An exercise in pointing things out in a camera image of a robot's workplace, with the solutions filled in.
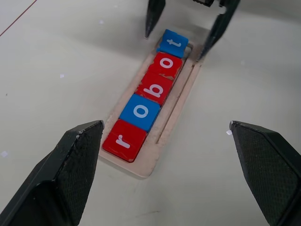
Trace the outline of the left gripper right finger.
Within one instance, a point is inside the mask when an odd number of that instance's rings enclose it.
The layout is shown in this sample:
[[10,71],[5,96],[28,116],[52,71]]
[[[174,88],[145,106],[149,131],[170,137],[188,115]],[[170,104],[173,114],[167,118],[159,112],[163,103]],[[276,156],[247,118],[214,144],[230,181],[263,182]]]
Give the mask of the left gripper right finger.
[[269,226],[301,226],[301,155],[276,131],[231,121],[244,178]]

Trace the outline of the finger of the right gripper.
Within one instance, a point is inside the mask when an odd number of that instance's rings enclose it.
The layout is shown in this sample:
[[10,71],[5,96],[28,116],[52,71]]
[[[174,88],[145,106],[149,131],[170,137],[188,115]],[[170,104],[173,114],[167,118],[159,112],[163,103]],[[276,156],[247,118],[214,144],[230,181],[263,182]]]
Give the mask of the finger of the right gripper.
[[[211,6],[215,0],[205,0],[205,6]],[[224,13],[220,13],[210,32],[206,41],[203,45],[203,49],[198,56],[198,61],[206,56],[206,54],[211,50],[211,48],[216,44],[216,42],[223,36],[225,33],[239,3],[240,0],[217,0],[219,1],[219,7],[224,8]]]
[[146,13],[146,23],[145,23],[145,38],[148,39],[151,32],[155,28],[160,16],[165,8],[166,0],[149,0],[147,13]]

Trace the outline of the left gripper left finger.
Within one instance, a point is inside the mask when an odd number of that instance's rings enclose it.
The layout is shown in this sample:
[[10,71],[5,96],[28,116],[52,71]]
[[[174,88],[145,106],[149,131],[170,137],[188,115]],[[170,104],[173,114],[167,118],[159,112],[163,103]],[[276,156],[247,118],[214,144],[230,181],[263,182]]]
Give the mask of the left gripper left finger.
[[104,122],[64,133],[0,213],[0,226],[78,226],[95,177]]

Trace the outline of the blue letter tile t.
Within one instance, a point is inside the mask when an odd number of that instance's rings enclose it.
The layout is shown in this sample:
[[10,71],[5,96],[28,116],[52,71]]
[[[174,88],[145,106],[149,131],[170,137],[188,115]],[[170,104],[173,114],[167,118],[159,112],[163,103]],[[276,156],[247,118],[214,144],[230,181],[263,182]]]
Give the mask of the blue letter tile t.
[[178,58],[183,58],[188,43],[189,40],[186,37],[166,29],[158,45],[157,52],[164,52]]

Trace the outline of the red letter tile o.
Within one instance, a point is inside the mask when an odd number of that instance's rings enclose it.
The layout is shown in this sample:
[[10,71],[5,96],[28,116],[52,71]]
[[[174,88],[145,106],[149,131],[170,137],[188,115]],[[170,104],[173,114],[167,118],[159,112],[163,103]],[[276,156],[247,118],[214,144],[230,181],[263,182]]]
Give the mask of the red letter tile o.
[[168,53],[158,52],[149,65],[148,71],[174,81],[181,69],[183,60]]

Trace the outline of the red letter tile b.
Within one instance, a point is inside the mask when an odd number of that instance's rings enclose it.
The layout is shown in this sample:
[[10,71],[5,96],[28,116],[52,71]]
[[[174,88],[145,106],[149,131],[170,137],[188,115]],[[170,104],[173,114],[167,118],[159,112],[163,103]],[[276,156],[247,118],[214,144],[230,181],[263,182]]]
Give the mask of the red letter tile b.
[[138,87],[135,94],[149,99],[162,106],[173,86],[173,82],[161,75],[147,72]]

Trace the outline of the red letter tile r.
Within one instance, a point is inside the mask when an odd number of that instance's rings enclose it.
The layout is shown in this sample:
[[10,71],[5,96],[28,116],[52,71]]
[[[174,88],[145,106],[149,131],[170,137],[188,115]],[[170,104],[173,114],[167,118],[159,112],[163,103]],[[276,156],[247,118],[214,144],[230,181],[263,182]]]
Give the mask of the red letter tile r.
[[118,119],[105,139],[102,148],[131,163],[136,159],[146,136],[147,133],[143,129]]

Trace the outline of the wooden letter tray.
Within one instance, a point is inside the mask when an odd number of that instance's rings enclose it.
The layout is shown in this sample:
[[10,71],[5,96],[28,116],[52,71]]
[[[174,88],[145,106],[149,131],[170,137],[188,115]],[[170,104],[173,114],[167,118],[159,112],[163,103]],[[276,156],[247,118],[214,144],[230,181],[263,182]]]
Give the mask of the wooden letter tray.
[[[188,47],[191,52],[185,57],[184,64],[177,74],[173,88],[168,95],[162,109],[160,110],[153,127],[146,137],[136,159],[132,163],[128,163],[113,154],[108,153],[103,148],[99,149],[99,158],[111,162],[124,170],[135,174],[141,178],[147,178],[155,169],[160,158],[160,154],[168,142],[169,136],[177,123],[181,111],[185,105],[186,99],[190,94],[195,79],[202,66],[202,61],[198,61],[198,55],[203,49],[203,45],[190,41]],[[155,50],[147,56],[141,68],[129,83],[129,86],[122,94],[117,104],[108,116],[102,135],[101,143],[104,143],[114,123],[117,121],[127,101],[134,93],[135,88],[139,85],[149,65],[153,63]]]

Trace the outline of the blue letter tile o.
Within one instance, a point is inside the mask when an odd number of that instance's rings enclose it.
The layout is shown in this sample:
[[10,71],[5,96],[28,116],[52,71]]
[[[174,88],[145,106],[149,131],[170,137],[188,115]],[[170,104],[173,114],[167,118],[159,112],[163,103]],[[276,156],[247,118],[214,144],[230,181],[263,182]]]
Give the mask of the blue letter tile o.
[[119,118],[148,133],[152,128],[159,111],[159,104],[137,94],[133,94],[125,105]]

